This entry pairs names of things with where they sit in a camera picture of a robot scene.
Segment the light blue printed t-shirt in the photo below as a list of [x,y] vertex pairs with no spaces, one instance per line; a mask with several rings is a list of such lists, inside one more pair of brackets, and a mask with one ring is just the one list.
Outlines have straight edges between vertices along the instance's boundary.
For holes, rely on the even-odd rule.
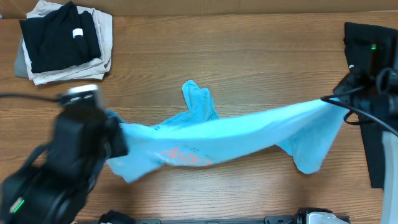
[[128,154],[108,160],[126,182],[171,166],[209,166],[270,146],[293,157],[305,174],[318,171],[347,110],[321,100],[230,118],[220,118],[207,88],[194,81],[182,86],[187,110],[160,124],[120,121]]

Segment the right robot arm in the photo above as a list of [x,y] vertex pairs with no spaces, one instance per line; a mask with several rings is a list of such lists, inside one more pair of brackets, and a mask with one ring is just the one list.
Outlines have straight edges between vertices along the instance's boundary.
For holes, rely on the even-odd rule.
[[346,108],[344,117],[372,131],[361,133],[363,143],[379,145],[384,161],[384,201],[381,223],[397,223],[397,44],[395,40],[348,40],[349,73],[331,96],[322,100]]

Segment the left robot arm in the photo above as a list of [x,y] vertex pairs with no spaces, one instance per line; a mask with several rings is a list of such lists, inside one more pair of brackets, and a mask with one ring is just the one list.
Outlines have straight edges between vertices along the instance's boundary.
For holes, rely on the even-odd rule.
[[119,121],[78,103],[57,116],[52,140],[38,146],[1,185],[2,223],[71,223],[104,163],[127,154]]

